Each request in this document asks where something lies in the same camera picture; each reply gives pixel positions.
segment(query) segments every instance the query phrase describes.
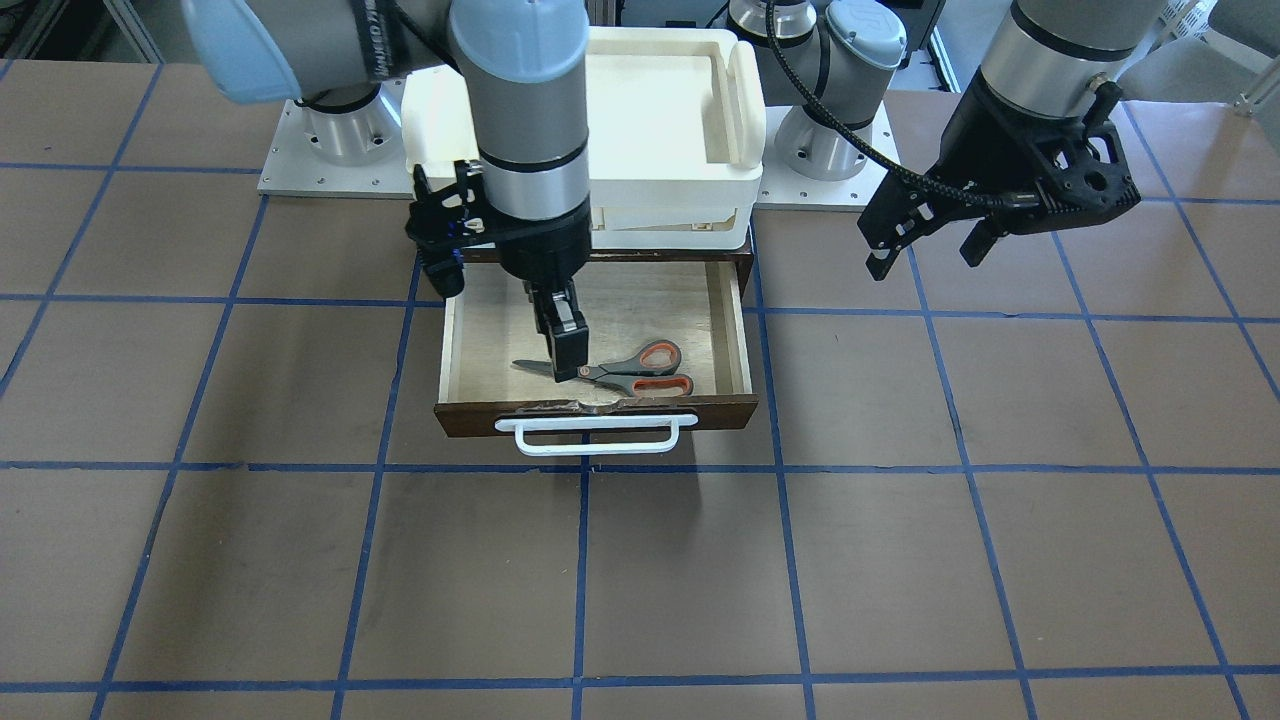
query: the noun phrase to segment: orange scissor handle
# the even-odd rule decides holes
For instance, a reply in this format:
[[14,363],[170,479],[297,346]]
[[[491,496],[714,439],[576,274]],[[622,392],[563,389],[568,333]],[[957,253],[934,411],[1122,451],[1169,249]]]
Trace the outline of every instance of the orange scissor handle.
[[631,380],[632,397],[686,397],[694,393],[694,380],[689,375],[657,375]]
[[682,360],[678,345],[669,340],[655,340],[626,360],[600,364],[600,369],[614,375],[669,375],[680,368]]

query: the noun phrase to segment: grid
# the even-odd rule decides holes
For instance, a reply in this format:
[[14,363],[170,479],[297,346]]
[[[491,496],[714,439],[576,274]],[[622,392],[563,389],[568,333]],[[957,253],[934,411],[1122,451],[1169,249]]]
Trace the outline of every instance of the grid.
[[[0,79],[4,79],[9,73],[13,61],[6,63],[3,69],[0,69]],[[17,351],[13,355],[12,361],[0,379],[0,397],[9,389],[17,373],[20,370],[23,360],[27,355],[28,348],[32,345],[33,338],[37,336],[41,328],[41,323],[45,319],[50,306],[55,304],[109,304],[109,302],[140,302],[140,304],[204,304],[204,305],[220,305],[221,315],[216,324],[216,331],[212,337],[212,342],[209,347],[200,380],[196,387],[195,396],[191,400],[189,409],[186,415],[186,421],[182,427],[182,433],[177,447],[173,452],[173,460],[170,462],[125,462],[125,461],[97,461],[97,460],[40,460],[40,459],[26,459],[26,457],[13,457],[13,459],[0,459],[0,469],[92,469],[92,470],[150,470],[150,471],[163,471],[166,473],[163,491],[160,493],[159,503],[155,509],[154,519],[151,521],[150,532],[147,533],[145,546],[138,559],[137,570],[134,579],[128,594],[128,601],[124,606],[123,616],[119,621],[119,629],[115,635],[115,641],[111,644],[111,651],[106,659],[105,667],[102,670],[102,676],[99,682],[0,682],[0,694],[13,694],[13,693],[92,693],[95,702],[91,710],[91,717],[97,719],[102,715],[106,700],[113,693],[152,693],[152,692],[279,692],[279,691],[316,691],[324,693],[332,693],[332,712],[333,719],[343,716],[344,702],[348,692],[355,691],[408,691],[408,689],[562,689],[571,693],[571,717],[579,720],[582,716],[582,698],[585,689],[593,688],[625,688],[625,687],[719,687],[719,685],[795,685],[799,687],[804,697],[804,712],[810,720],[819,716],[818,706],[814,697],[814,688],[822,685],[856,685],[856,684],[906,684],[906,683],[966,683],[966,682],[989,682],[989,680],[1005,680],[1016,682],[1023,703],[1025,706],[1025,714],[1029,719],[1037,719],[1039,716],[1036,703],[1036,697],[1032,687],[1033,680],[1047,680],[1047,679],[1083,679],[1083,678],[1139,678],[1139,676],[1152,676],[1152,678],[1169,678],[1169,676],[1213,676],[1222,678],[1231,693],[1231,700],[1235,703],[1236,711],[1243,720],[1251,717],[1249,708],[1245,703],[1245,698],[1238,687],[1238,678],[1243,676],[1256,676],[1256,675],[1280,675],[1280,665],[1242,665],[1233,664],[1224,650],[1221,638],[1219,637],[1217,628],[1215,626],[1213,619],[1210,615],[1208,605],[1202,593],[1202,585],[1197,580],[1196,574],[1192,571],[1192,564],[1188,560],[1187,552],[1184,551],[1183,542],[1179,537],[1178,528],[1175,527],[1174,518],[1166,507],[1165,498],[1162,495],[1162,488],[1158,477],[1162,475],[1263,475],[1263,477],[1276,477],[1280,475],[1280,468],[1277,466],[1181,466],[1181,465],[1156,465],[1148,459],[1147,451],[1143,447],[1143,441],[1139,437],[1138,425],[1130,414],[1129,404],[1126,402],[1125,395],[1121,392],[1120,382],[1116,377],[1116,372],[1112,368],[1112,363],[1108,357],[1107,350],[1102,342],[1102,337],[1098,332],[1097,323],[1100,322],[1115,322],[1115,323],[1184,323],[1184,324],[1230,324],[1235,325],[1242,337],[1244,338],[1253,359],[1257,363],[1258,370],[1265,377],[1272,395],[1277,401],[1280,401],[1280,388],[1276,384],[1276,375],[1268,368],[1263,354],[1260,351],[1257,342],[1252,336],[1252,329],[1262,325],[1275,325],[1280,324],[1280,318],[1277,316],[1244,316],[1242,315],[1236,305],[1233,302],[1231,296],[1228,292],[1226,284],[1220,277],[1219,272],[1215,269],[1213,263],[1210,259],[1208,252],[1201,238],[1197,236],[1197,231],[1193,227],[1192,219],[1189,218],[1185,206],[1194,204],[1216,204],[1216,205],[1280,205],[1277,200],[1225,200],[1225,199],[1203,199],[1203,197],[1179,197],[1174,191],[1174,186],[1165,170],[1161,168],[1160,161],[1156,158],[1151,145],[1143,135],[1142,127],[1133,118],[1132,110],[1128,108],[1125,111],[1129,114],[1130,120],[1139,135],[1142,149],[1144,154],[1155,164],[1160,179],[1169,193],[1169,197],[1152,197],[1148,199],[1149,202],[1158,204],[1171,204],[1181,222],[1185,225],[1188,233],[1190,233],[1192,240],[1196,245],[1198,255],[1203,261],[1204,268],[1210,273],[1213,284],[1221,293],[1222,301],[1226,304],[1229,310],[1229,316],[1201,316],[1201,315],[1129,315],[1129,314],[1093,314],[1085,302],[1085,295],[1082,291],[1080,283],[1076,279],[1076,274],[1073,269],[1070,260],[1068,259],[1068,252],[1064,247],[1064,242],[1055,233],[1052,237],[1053,246],[1059,258],[1061,259],[1064,270],[1071,286],[1071,291],[1078,302],[1078,313],[1020,313],[1018,315],[1005,315],[1001,313],[986,313],[986,311],[959,311],[959,310],[936,310],[931,309],[929,296],[927,293],[925,282],[920,272],[916,254],[914,251],[908,252],[909,268],[900,268],[899,272],[909,270],[911,274],[911,281],[914,284],[915,293],[919,301],[918,310],[910,309],[867,309],[867,307],[774,307],[768,306],[765,302],[764,283],[765,278],[762,277],[762,268],[756,268],[756,282],[754,284],[755,307],[745,307],[744,313],[749,316],[755,316],[759,329],[762,360],[763,360],[763,374],[764,374],[764,397],[765,407],[768,413],[769,434],[772,439],[772,452],[773,462],[769,465],[645,465],[645,464],[625,464],[625,462],[612,462],[612,461],[593,461],[591,457],[584,456],[579,460],[576,465],[552,465],[552,464],[494,464],[494,465],[476,465],[476,464],[417,464],[417,462],[392,462],[389,460],[389,445],[392,441],[392,429],[396,420],[397,404],[399,398],[401,379],[404,370],[406,355],[410,345],[411,331],[413,325],[415,310],[424,307],[440,307],[443,304],[431,300],[421,300],[419,293],[419,278],[420,273],[417,268],[412,268],[411,281],[408,286],[408,293],[404,300],[375,300],[375,299],[353,299],[353,300],[337,300],[337,299],[276,299],[276,297],[244,297],[241,296],[241,284],[244,279],[246,270],[253,256],[255,243],[259,237],[259,232],[262,228],[264,218],[266,217],[269,209],[269,200],[262,199],[257,206],[257,211],[253,219],[252,229],[243,245],[243,252],[239,259],[239,264],[234,275],[234,281],[225,296],[156,296],[156,295],[65,295],[59,293],[59,286],[63,277],[70,265],[81,241],[83,240],[93,217],[102,202],[104,196],[114,177],[120,173],[212,173],[212,174],[253,174],[259,170],[251,168],[195,168],[195,167],[154,167],[154,165],[127,165],[122,160],[125,156],[125,151],[134,136],[140,120],[142,119],[147,105],[152,97],[157,82],[164,73],[165,67],[157,67],[152,73],[146,91],[138,104],[132,122],[124,133],[124,137],[115,152],[113,161],[108,165],[77,165],[77,164],[38,164],[38,163],[0,163],[0,168],[6,169],[22,169],[22,170],[38,170],[38,172],[58,172],[58,170],[100,170],[104,172],[104,179],[99,187],[96,195],[93,196],[84,218],[79,224],[70,245],[54,274],[47,290],[44,293],[6,293],[0,295],[0,302],[8,301],[28,301],[38,302],[38,307],[19,342]],[[205,400],[206,389],[210,383],[211,374],[214,372],[219,351],[223,346],[223,340],[227,336],[228,325],[232,320],[233,313],[238,307],[252,306],[252,305],[294,305],[294,306],[374,306],[374,307],[392,307],[403,309],[403,320],[399,332],[399,342],[396,354],[396,373],[390,382],[390,387],[387,393],[385,411],[381,421],[381,430],[378,442],[378,454],[374,462],[339,462],[339,464],[320,464],[320,462],[196,462],[184,459],[188,441],[191,439],[197,416],[201,410],[201,405]],[[818,465],[818,464],[788,464],[783,456],[783,423],[780,419],[778,411],[778,397],[777,389],[774,387],[774,364],[773,356],[771,354],[771,341],[769,341],[769,325],[771,318],[785,316],[785,315],[865,315],[865,316],[902,316],[902,318],[919,318],[923,320],[927,333],[929,346],[933,354],[933,363],[941,382],[942,392],[946,398],[947,415],[952,425],[955,448],[959,456],[959,464],[945,464],[945,465]],[[948,366],[945,359],[943,347],[940,342],[938,331],[936,327],[937,319],[998,319],[1001,322],[1018,323],[1021,320],[1050,320],[1061,323],[1079,323],[1083,324],[1093,341],[1094,350],[1097,352],[1098,361],[1102,370],[1106,374],[1110,389],[1115,396],[1115,401],[1119,405],[1120,413],[1124,418],[1124,424],[1128,430],[1129,438],[1134,446],[1137,456],[1139,459],[1138,464],[1126,465],[1053,465],[1053,464],[979,464],[970,460],[969,448],[965,439],[964,425],[961,424],[960,411],[957,409],[956,398],[952,392],[951,377],[948,373]],[[588,442],[589,436],[584,436],[584,442]],[[312,680],[122,680],[118,679],[116,669],[120,661],[120,655],[125,646],[129,635],[131,623],[133,620],[134,610],[138,603],[140,594],[143,588],[143,583],[148,571],[151,551],[156,542],[156,536],[160,529],[161,518],[164,516],[166,503],[173,493],[174,486],[177,483],[179,473],[184,471],[212,471],[220,469],[229,469],[237,466],[247,466],[250,471],[278,471],[278,473],[365,473],[371,474],[372,484],[369,496],[367,512],[365,519],[365,529],[362,534],[362,544],[360,551],[360,561],[356,569],[356,580],[352,589],[351,606],[347,616],[346,632],[343,635],[342,656],[339,662],[339,671],[334,678],[316,678]],[[545,474],[559,474],[568,477],[577,477],[579,479],[579,530],[577,530],[577,562],[575,568],[576,580],[575,580],[575,607],[573,607],[573,661],[572,661],[572,675],[571,676],[544,676],[544,678],[381,678],[381,679],[369,679],[369,678],[352,678],[352,656],[356,648],[356,641],[360,630],[361,610],[365,597],[366,579],[369,575],[370,559],[374,552],[374,538],[375,529],[379,518],[379,506],[381,502],[383,493],[383,480],[388,474],[399,473],[502,473],[502,474],[516,474],[527,473],[536,470]],[[788,580],[788,589],[792,605],[792,616],[795,624],[796,634],[796,647],[799,652],[797,664],[799,673],[778,673],[778,674],[758,674],[758,675],[622,675],[622,676],[590,676],[585,673],[584,656],[586,651],[586,612],[588,612],[588,550],[589,550],[589,511],[591,506],[591,480],[593,475],[598,473],[616,473],[616,474],[681,474],[681,473],[698,473],[698,474],[736,474],[736,473],[763,473],[772,474],[776,478],[777,484],[777,511],[782,528],[782,541],[783,541],[783,553],[786,557],[786,575]],[[796,544],[792,533],[792,518],[791,518],[791,496],[792,492],[788,489],[788,477],[796,478],[806,474],[826,474],[826,473],[845,473],[845,474],[957,474],[965,478],[968,486],[970,501],[973,505],[973,512],[977,520],[978,529],[982,536],[982,542],[986,552],[987,565],[991,573],[991,580],[995,585],[996,597],[1000,605],[1000,615],[1004,623],[1005,632],[1007,634],[1007,642],[1010,653],[1012,657],[1011,669],[1000,670],[947,670],[947,671],[883,671],[883,673],[818,673],[814,671],[810,665],[809,659],[809,638],[805,625],[805,609],[804,598],[801,597],[800,585],[800,568],[796,560]],[[1216,664],[1206,665],[1143,665],[1143,666],[1096,666],[1096,667],[1028,667],[1023,659],[1023,644],[1025,639],[1020,639],[1015,623],[1015,614],[1011,607],[1007,592],[1006,592],[1006,578],[1001,571],[1000,557],[993,541],[992,530],[989,528],[987,510],[984,506],[983,492],[979,487],[977,477],[979,474],[1004,474],[1004,473],[1085,473],[1085,474],[1116,474],[1116,475],[1135,475],[1142,477],[1147,480],[1152,497],[1156,506],[1160,510],[1161,521],[1167,532],[1169,542],[1176,555],[1180,570],[1184,575],[1187,587],[1194,600],[1197,612],[1201,621],[1203,623],[1204,632],[1207,633],[1210,642],[1212,644],[1213,655],[1216,657]]]

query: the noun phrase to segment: metal mounting plate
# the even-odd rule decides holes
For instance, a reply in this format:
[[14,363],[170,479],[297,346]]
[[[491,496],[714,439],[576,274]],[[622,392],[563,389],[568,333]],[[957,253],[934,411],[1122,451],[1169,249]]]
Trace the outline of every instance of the metal mounting plate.
[[[854,177],[827,182],[806,178],[792,170],[778,156],[778,150],[773,145],[773,136],[782,124],[782,118],[791,108],[765,108],[765,141],[764,141],[764,177],[760,178],[760,192],[756,196],[755,206],[760,210],[836,210],[842,213],[860,213],[867,208],[872,193],[884,179],[884,168],[868,161]],[[876,119],[870,126],[872,146],[879,150],[895,163],[897,161],[897,143],[893,142],[893,132],[888,127],[888,115],[884,105],[876,111]]]
[[[399,100],[403,81],[388,81],[387,88]],[[285,101],[275,127],[271,149],[262,163],[257,191],[293,197],[389,197],[413,199],[413,181],[404,170],[404,145],[397,135],[376,163],[360,167],[335,165],[311,150],[303,132],[303,113]]]

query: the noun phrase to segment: table surface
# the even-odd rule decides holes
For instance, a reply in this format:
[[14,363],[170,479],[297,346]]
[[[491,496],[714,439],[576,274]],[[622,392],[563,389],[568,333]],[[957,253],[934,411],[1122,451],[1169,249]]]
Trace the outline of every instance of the table surface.
[[[0,68],[4,717],[1280,716],[1280,161],[1229,109],[1123,106],[1147,200],[977,270],[758,213],[748,429],[535,464],[443,437],[402,201],[257,196],[276,105]],[[909,167],[955,101],[890,94]]]

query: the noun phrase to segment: scissors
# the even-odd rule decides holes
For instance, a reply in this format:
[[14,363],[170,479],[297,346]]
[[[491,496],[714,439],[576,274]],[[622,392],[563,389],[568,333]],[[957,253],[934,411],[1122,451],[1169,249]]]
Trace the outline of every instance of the scissors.
[[[577,369],[577,379],[621,389],[631,397],[684,397],[694,393],[694,380],[676,373],[681,359],[678,345],[655,340],[626,360],[582,365]],[[541,360],[516,360],[513,364],[544,375],[552,374],[552,364]]]

